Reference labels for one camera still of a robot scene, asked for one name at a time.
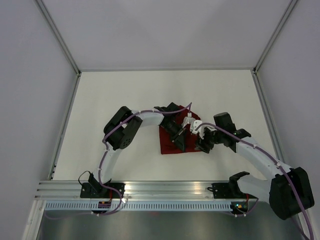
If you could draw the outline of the red cloth napkin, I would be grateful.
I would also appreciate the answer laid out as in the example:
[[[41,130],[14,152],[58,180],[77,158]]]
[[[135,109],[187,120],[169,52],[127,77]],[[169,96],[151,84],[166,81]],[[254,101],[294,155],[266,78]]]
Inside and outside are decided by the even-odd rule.
[[[156,109],[162,112],[174,112],[174,111],[181,110],[181,112],[178,112],[178,113],[169,114],[169,115],[166,114],[163,118],[162,123],[159,125],[159,142],[160,142],[161,154],[168,155],[168,154],[199,152],[198,150],[195,150],[195,142],[196,142],[197,136],[190,132],[189,126],[187,126],[187,129],[185,130],[186,132],[185,151],[181,151],[170,141],[170,135],[164,129],[164,125],[169,121],[175,121],[177,124],[182,126],[183,120],[187,116],[187,113],[189,112],[189,110],[185,109],[182,105],[177,105],[173,102],[166,107],[165,106],[157,107]]]

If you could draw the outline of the aluminium frame rail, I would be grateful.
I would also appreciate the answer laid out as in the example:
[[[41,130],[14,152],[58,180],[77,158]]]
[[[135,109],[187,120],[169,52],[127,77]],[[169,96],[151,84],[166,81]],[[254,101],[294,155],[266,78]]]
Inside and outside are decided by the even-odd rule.
[[[132,201],[214,201],[210,187],[219,184],[227,185],[227,181],[125,181],[113,180],[110,185],[121,183],[123,196]],[[44,180],[36,187],[36,200],[82,200],[82,186],[76,180]]]

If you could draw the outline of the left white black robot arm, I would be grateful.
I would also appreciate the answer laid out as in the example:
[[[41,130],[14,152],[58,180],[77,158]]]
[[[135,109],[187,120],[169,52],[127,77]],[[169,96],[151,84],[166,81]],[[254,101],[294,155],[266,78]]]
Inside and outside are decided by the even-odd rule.
[[[185,153],[187,150],[186,127],[179,124],[176,118],[182,113],[191,117],[191,106],[191,103],[183,107],[172,102],[168,106],[156,106],[141,111],[133,111],[127,106],[122,106],[103,129],[104,154],[97,170],[89,174],[86,183],[88,186],[84,187],[83,191],[88,191],[98,198],[106,197],[109,191],[118,191],[110,184],[115,163],[122,150],[132,143],[140,128],[158,126],[168,135],[169,142],[180,152]]]

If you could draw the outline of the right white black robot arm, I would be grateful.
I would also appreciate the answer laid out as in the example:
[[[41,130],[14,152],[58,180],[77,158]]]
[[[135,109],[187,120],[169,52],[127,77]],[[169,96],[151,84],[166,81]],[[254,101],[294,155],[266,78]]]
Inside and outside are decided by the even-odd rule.
[[[247,171],[232,175],[228,192],[235,198],[249,194],[268,203],[282,220],[306,211],[315,205],[307,172],[293,168],[264,150],[243,128],[237,129],[229,113],[214,115],[214,123],[195,120],[190,125],[197,135],[195,146],[209,153],[214,145],[222,144],[249,161],[263,176],[261,180]]]

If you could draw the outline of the right robot arm base mount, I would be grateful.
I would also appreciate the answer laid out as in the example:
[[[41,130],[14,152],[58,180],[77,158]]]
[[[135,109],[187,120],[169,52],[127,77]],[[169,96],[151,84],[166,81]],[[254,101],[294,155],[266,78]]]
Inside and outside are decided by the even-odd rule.
[[[245,193],[236,193],[234,194],[229,187],[228,182],[214,182],[211,184],[211,192],[213,193],[214,199],[247,199],[247,194]]]

